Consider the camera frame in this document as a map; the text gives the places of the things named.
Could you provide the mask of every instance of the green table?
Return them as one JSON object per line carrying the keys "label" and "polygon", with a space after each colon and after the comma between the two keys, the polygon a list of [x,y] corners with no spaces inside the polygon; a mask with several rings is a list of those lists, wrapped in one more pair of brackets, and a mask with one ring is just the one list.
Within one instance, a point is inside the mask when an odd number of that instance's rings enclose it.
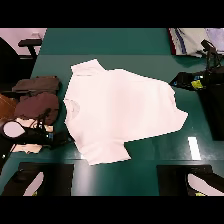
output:
{"label": "green table", "polygon": [[[116,50],[112,50],[112,47],[115,45],[119,47],[122,45],[121,43],[110,45],[111,42],[109,42],[107,45],[103,43],[103,46],[107,46],[106,49],[102,48],[104,51],[98,51],[94,46],[88,49],[89,52],[92,52],[90,55],[87,52],[87,48],[83,46],[86,40],[85,36],[83,37],[83,42],[82,39],[79,39],[83,52],[81,51],[81,47],[77,51],[73,49],[74,52],[78,52],[79,54],[74,55],[71,49],[77,47],[78,43],[71,41],[71,37],[68,37],[69,31],[67,29],[63,37],[62,31],[58,30],[58,35],[64,41],[60,42],[63,44],[58,49],[52,49],[53,43],[50,41],[50,36],[55,43],[53,40],[53,34],[56,35],[55,32],[56,29],[52,31],[48,29],[32,76],[57,75],[62,81],[62,88],[58,94],[61,100],[61,111],[54,125],[56,130],[66,129],[64,125],[66,109],[62,99],[72,75],[71,65],[97,58],[105,69],[123,68],[142,76],[166,82],[172,80],[180,71],[196,72],[205,68],[205,61],[202,59],[171,56],[166,54],[164,48],[161,48],[160,52],[155,54],[155,48],[149,48],[149,46],[152,46],[152,43],[146,46],[148,54],[145,52],[142,55],[134,54],[127,46],[122,49],[117,48]],[[152,36],[155,36],[158,30],[152,29],[150,32]],[[166,38],[167,36],[158,38],[155,45],[165,45],[165,49],[168,49],[169,45],[166,42]],[[60,147],[55,151],[43,149],[39,154],[26,155],[23,152],[13,153],[0,177],[0,192],[17,169],[19,162],[22,161],[74,164],[72,195],[158,195],[157,164],[211,164],[214,172],[224,176],[224,142],[213,141],[197,94],[182,89],[174,88],[174,90],[176,92],[177,107],[189,114],[183,128],[178,132],[167,135],[126,143],[126,148],[132,157],[131,160],[88,166],[85,160],[81,160],[80,153],[74,144]],[[188,137],[197,138],[201,161],[192,161]]]}

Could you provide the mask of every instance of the chair armrest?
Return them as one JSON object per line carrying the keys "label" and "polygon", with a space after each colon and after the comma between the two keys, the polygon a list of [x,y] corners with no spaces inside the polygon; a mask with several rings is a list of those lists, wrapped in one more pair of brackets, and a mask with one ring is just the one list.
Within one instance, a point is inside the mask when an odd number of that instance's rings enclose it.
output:
{"label": "chair armrest", "polygon": [[21,40],[18,43],[19,47],[34,47],[34,46],[41,46],[42,40],[41,39],[26,39]]}

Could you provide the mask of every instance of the stack of folded clothes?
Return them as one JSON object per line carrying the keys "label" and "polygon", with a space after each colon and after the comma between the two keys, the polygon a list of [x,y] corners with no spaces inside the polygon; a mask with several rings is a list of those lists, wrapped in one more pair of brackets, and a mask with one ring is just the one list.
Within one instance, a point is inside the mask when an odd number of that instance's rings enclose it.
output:
{"label": "stack of folded clothes", "polygon": [[201,42],[211,42],[220,54],[224,53],[224,28],[168,28],[171,53],[202,57]]}

